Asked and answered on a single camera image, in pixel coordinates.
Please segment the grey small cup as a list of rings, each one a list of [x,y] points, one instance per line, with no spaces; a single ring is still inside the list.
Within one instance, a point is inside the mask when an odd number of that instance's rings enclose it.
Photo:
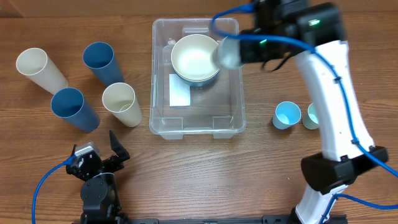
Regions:
[[[214,49],[211,61],[222,70],[237,70],[244,63],[240,56],[240,41],[225,37]]]

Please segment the dark blue bowl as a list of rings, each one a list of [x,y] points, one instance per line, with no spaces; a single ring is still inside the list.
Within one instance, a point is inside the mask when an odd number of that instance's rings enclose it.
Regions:
[[[176,74],[179,77],[179,79],[181,79],[181,81],[183,81],[185,84],[187,84],[189,86],[192,86],[192,87],[205,87],[205,86],[212,85],[218,79],[219,72],[217,72],[211,78],[209,78],[207,80],[201,80],[199,82],[193,82],[193,81],[190,81],[190,80],[186,80],[181,75],[179,75],[177,72],[176,72]]]

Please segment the cream bowl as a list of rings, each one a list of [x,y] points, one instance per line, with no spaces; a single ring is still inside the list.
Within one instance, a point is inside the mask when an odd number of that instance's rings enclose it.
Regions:
[[[188,82],[201,83],[213,78],[219,72],[211,57],[217,46],[217,41],[207,35],[181,38],[171,53],[175,72]]]

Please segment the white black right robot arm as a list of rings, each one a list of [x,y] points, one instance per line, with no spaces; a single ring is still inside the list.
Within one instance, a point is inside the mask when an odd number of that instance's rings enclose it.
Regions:
[[[239,63],[294,58],[317,113],[322,149],[302,159],[307,188],[289,223],[345,223],[330,216],[356,178],[386,167],[387,149],[368,133],[355,97],[339,9],[330,2],[252,1],[254,27],[238,35]]]

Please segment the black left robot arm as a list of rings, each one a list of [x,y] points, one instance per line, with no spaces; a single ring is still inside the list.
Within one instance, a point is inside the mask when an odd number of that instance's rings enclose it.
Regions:
[[[115,172],[124,168],[124,161],[130,159],[128,151],[109,132],[111,150],[114,155],[102,160],[98,147],[89,142],[74,146],[72,160],[66,165],[67,174],[84,181],[80,190],[83,213],[80,223],[128,223],[123,213],[116,185]]]

